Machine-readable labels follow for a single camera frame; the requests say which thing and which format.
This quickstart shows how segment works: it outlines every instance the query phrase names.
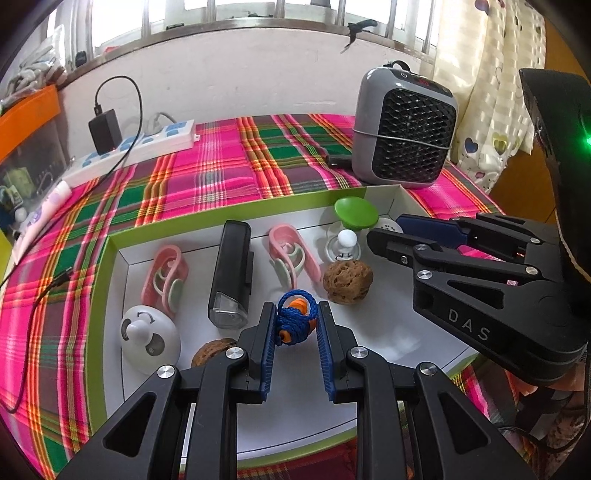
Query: yellow heart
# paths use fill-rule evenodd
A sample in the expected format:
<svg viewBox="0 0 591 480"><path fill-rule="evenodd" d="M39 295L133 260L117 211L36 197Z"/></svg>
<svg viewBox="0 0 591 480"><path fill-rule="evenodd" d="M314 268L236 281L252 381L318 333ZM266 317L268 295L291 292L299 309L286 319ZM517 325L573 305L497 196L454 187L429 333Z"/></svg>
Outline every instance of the yellow heart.
<svg viewBox="0 0 591 480"><path fill-rule="evenodd" d="M492 146L495 147L496 152L499 155L502 155L507 151L507 147L509 146L509 139L506 135L493 133L492 134Z"/></svg>

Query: white power strip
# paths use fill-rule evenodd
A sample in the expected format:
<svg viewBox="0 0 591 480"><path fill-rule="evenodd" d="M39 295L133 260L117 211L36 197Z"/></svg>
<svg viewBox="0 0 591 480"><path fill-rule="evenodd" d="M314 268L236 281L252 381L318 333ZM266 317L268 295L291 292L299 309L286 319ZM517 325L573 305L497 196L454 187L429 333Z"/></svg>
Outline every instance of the white power strip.
<svg viewBox="0 0 591 480"><path fill-rule="evenodd" d="M124 167L141 163L152 158L161 157L174 152L193 148L195 141L199 140L194 134L195 120L179 122L166 126L159 134L147 136L140 135L134 149L125 161ZM134 141L135 136L125 138L121 145L112 152L99 155L94 152L80 159L74 160L72 165L63 175L63 180L70 188L82 185L87 181L101 177L108 173L113 166L121 160Z"/></svg>

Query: black cable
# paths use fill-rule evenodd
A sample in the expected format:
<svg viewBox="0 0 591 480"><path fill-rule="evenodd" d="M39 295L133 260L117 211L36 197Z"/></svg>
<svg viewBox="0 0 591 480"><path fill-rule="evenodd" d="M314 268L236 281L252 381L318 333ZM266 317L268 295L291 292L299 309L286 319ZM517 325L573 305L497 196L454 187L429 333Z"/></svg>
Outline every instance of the black cable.
<svg viewBox="0 0 591 480"><path fill-rule="evenodd" d="M526 432L519 427L514 426L506 426L506 427L498 427L499 430L507 430L509 432L515 432L521 435L523 438L527 439L529 442L533 443L536 447L540 450L543 450L548 453L562 453L569 448L571 448L575 443L579 441L579 439L583 436L583 433L587 429L589 425L589 420L591 420L591 352L587 353L587 358L585 359L585 384L584 384L584 423L581 429L577 432L574 438L570 439L567 443L565 443L562 447L553 448L544 443L542 440L534 437L531 433Z"/></svg>
<svg viewBox="0 0 591 480"><path fill-rule="evenodd" d="M131 153L131 150L133 149L133 147L135 146L135 144L139 140L139 136L142 133L142 125L144 123L144 104L143 104L143 101L142 101L142 94L139 91L138 84L135 83L135 80L133 78L128 77L127 75L116 75L114 77L111 77L111 78L106 79L103 83L101 83L99 85L99 87L96 89L96 94L95 94L95 111L97 110L97 108L100 109L100 105L98 103L98 96L99 96L100 89L103 87L103 85L105 83L110 82L111 80L115 80L115 79L127 79L127 80L129 80L131 83L134 84L135 90L138 92L138 100L139 100L139 127L138 127L138 133L136 134L133 143L131 144L131 146L129 147L129 149L127 150L127 152L125 152L125 154L123 155L123 157L115 165L113 165L113 167L105 175L103 175L101 177L101 179L96 183L96 185L94 187L92 187L90 190L88 190L88 192L86 192L83 195L81 195L53 223L51 223L49 226L46 226L41 231L41 233L39 235L37 235L37 237L35 238L35 240L33 240L29 244L29 246L25 249L25 251L23 252L19 263L17 265L15 265L12 268L12 270L8 273L8 275L2 280L2 283L0 283L0 289L6 284L6 282L10 279L10 277L12 277L12 275L14 274L14 272L16 271L16 269L18 268L18 266L23 263L24 258L31 252L31 250L33 250L33 248L35 248L37 246L37 244L41 241L41 239L43 237L45 237L45 235L48 234L59 222L61 222L63 220L63 218L66 215L68 215L77 205L79 205L83 200L86 200L98 187L100 187L105 182L105 180L107 178L109 178L111 176L111 174L117 169L117 167L119 167L119 165L121 165L124 161L127 160L127 157L129 157L129 154Z"/></svg>
<svg viewBox="0 0 591 480"><path fill-rule="evenodd" d="M45 296L50 292L52 288L59 287L70 280L72 276L72 268L68 268L67 270L61 272L56 278L54 278L51 283L47 286L45 290L41 292L35 302L33 303L33 309L31 310L31 314L29 315L29 324L27 326L27 344L25 346L25 360L22 364L22 377L21 377L21 385L18 388L17 400L14 403L14 406L9 407L6 402L0 398L0 406L4 410L6 410L9 414L14 414L17 412L18 407L21 406L22 398L25 396L25 384L27 383L27 371L28 363L29 363L29 352L31 350L31 331L33 329L33 318L35 316L35 312L37 311L37 307L40 305L41 301Z"/></svg>

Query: walnut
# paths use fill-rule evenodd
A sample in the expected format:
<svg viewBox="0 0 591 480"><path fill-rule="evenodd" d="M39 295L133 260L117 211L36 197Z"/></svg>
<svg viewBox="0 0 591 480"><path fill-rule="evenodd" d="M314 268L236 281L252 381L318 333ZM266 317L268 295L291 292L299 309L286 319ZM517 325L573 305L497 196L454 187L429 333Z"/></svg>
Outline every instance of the walnut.
<svg viewBox="0 0 591 480"><path fill-rule="evenodd" d="M220 352L225 352L231 346L236 345L236 340L233 338L222 338L213 340L203 345L193 357L191 368L205 365L205 363Z"/></svg>
<svg viewBox="0 0 591 480"><path fill-rule="evenodd" d="M330 301L351 305L365 298L373 281L374 272L369 266L359 260L346 260L328 267L322 285Z"/></svg>

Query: blue gripper pad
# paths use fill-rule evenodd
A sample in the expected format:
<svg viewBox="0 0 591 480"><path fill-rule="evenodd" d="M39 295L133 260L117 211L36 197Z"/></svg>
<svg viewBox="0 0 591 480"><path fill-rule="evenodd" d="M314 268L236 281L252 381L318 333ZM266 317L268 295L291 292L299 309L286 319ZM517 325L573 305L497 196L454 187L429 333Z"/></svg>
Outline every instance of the blue gripper pad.
<svg viewBox="0 0 591 480"><path fill-rule="evenodd" d="M271 390L271 375L273 373L273 358L275 357L275 323L277 321L277 309L273 307L273 319L267 327L265 346L263 347L261 362L261 392L263 401Z"/></svg>
<svg viewBox="0 0 591 480"><path fill-rule="evenodd" d="M316 324L316 338L318 339L318 352L320 353L320 365L322 367L322 377L324 379L324 389L329 395L329 400L335 400L335 372L333 369L332 352L330 351L330 342L322 316L322 309L318 309L318 321Z"/></svg>
<svg viewBox="0 0 591 480"><path fill-rule="evenodd" d="M468 235L453 220L441 220L405 213L398 217L396 223L400 225L406 235L420 236L437 242L442 247L457 248L468 242Z"/></svg>

